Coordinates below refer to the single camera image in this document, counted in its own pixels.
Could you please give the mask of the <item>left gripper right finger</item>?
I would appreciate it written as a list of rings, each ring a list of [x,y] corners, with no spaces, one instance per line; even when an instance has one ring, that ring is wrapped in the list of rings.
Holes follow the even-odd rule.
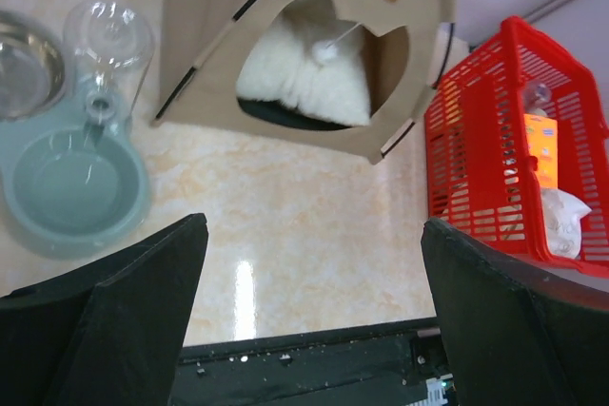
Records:
[[[605,405],[608,294],[440,219],[422,256],[461,405]]]

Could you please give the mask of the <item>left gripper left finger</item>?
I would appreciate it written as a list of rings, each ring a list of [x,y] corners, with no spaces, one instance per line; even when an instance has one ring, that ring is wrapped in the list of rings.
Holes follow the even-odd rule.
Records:
[[[206,217],[1,299],[5,405],[165,405],[201,276]]]

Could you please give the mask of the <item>teal double pet bowl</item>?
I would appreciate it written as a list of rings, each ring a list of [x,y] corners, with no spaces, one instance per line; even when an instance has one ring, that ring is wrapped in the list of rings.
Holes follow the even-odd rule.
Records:
[[[146,218],[150,183],[120,91],[80,83],[40,114],[1,124],[1,208],[31,252],[83,258]]]

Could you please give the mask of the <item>red plastic basket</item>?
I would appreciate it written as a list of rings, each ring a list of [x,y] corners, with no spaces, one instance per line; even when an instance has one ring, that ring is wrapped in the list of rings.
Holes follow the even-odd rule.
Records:
[[[543,223],[538,160],[529,153],[523,95],[546,85],[558,124],[558,185],[590,208],[578,256],[553,255]],[[524,261],[608,274],[608,126],[592,72],[517,16],[442,79],[424,117],[428,211]]]

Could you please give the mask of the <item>stainless steel bowl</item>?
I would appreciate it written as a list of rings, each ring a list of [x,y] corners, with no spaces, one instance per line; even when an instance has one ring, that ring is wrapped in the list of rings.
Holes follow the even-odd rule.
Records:
[[[35,116],[56,105],[69,85],[61,40],[38,20],[1,11],[1,119]]]

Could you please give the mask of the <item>clear plastic bottle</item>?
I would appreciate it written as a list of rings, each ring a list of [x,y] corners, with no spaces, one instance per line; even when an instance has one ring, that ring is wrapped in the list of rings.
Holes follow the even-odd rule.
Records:
[[[117,1],[85,0],[68,13],[63,39],[85,131],[99,139],[127,127],[155,50],[145,15]]]

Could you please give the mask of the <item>cream fluffy pillow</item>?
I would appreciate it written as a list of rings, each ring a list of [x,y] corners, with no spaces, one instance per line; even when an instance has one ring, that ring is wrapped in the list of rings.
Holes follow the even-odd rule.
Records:
[[[248,54],[236,83],[241,99],[277,101],[304,116],[343,126],[367,126],[371,98],[362,51],[327,66],[311,55],[353,22],[312,14],[280,13]],[[364,45],[364,32],[361,26]]]

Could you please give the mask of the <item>beige fabric pet tent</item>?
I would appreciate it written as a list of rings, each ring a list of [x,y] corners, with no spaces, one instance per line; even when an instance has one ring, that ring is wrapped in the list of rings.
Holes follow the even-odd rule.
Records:
[[[164,0],[156,123],[379,162],[429,107],[456,0]]]

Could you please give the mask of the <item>black tent pole crossing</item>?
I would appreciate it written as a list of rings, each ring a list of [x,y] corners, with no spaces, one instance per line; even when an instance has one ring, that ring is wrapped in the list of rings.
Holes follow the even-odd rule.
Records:
[[[452,43],[453,43],[453,37],[454,37],[454,33],[455,33],[455,28],[456,28],[456,23],[453,21],[449,24],[448,27],[448,35],[447,35],[447,41],[446,41],[446,46],[445,46],[445,51],[444,51],[444,56],[442,58],[442,63],[440,65],[440,69],[438,72],[438,76],[435,80],[435,82],[433,83],[433,85],[431,86],[434,90],[437,90],[439,88],[439,85],[442,81],[442,77],[446,71],[447,65],[448,65],[448,60],[450,57],[450,52],[452,49]]]

